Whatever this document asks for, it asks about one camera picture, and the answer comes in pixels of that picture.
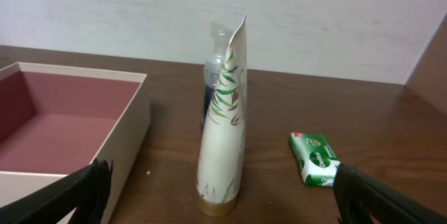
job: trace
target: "wooden table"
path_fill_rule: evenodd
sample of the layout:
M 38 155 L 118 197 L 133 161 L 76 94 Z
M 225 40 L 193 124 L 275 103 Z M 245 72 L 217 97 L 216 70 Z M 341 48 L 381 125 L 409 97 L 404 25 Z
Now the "wooden table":
M 249 70 L 242 190 L 210 218 L 195 185 L 203 66 L 0 46 L 0 66 L 15 61 L 149 75 L 152 126 L 111 223 L 336 223 L 332 190 L 302 183 L 293 131 L 324 134 L 341 162 L 447 215 L 447 116 L 403 86 Z

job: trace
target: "green and white package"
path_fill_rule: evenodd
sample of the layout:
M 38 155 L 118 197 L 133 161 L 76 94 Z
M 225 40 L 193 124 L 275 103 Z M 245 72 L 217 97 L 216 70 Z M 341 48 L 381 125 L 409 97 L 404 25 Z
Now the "green and white package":
M 305 185 L 332 186 L 340 161 L 324 136 L 292 133 L 289 143 Z

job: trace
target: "brand logo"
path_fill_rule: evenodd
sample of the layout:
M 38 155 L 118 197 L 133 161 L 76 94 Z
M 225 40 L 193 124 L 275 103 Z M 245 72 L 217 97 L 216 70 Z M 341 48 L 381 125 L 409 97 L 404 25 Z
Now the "brand logo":
M 322 156 L 319 152 L 314 151 L 309 155 L 309 159 L 313 164 L 319 167 L 328 167 L 330 165 L 330 160 L 327 156 Z
M 313 139 L 311 139 L 311 138 L 308 138 L 308 137 L 306 137 L 306 143 L 307 143 L 308 145 L 310 145 L 311 147 L 319 147 L 319 146 L 321 145 L 320 142 L 318 142 L 318 141 L 316 141 L 316 140 L 313 140 Z

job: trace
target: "brown wooden panel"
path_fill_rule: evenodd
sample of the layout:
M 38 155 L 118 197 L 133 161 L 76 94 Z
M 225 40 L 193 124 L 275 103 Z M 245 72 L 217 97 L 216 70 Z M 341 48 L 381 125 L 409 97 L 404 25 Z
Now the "brown wooden panel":
M 447 17 L 444 18 L 406 85 L 447 113 Z
M 0 66 L 19 60 L 148 74 L 152 125 L 111 223 L 336 223 L 332 190 L 303 185 L 293 131 L 324 134 L 342 162 L 447 215 L 447 116 L 402 85 L 249 70 L 241 191 L 211 218 L 196 199 L 203 66 L 0 47 Z

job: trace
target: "black object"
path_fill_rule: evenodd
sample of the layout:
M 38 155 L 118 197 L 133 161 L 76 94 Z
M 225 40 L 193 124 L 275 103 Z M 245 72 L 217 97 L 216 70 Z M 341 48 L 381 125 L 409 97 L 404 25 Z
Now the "black object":
M 57 223 L 74 208 L 69 224 L 100 223 L 110 195 L 113 160 L 87 167 L 0 208 L 0 223 Z
M 334 194 L 341 224 L 442 224 L 447 218 L 373 180 L 350 165 L 340 164 Z

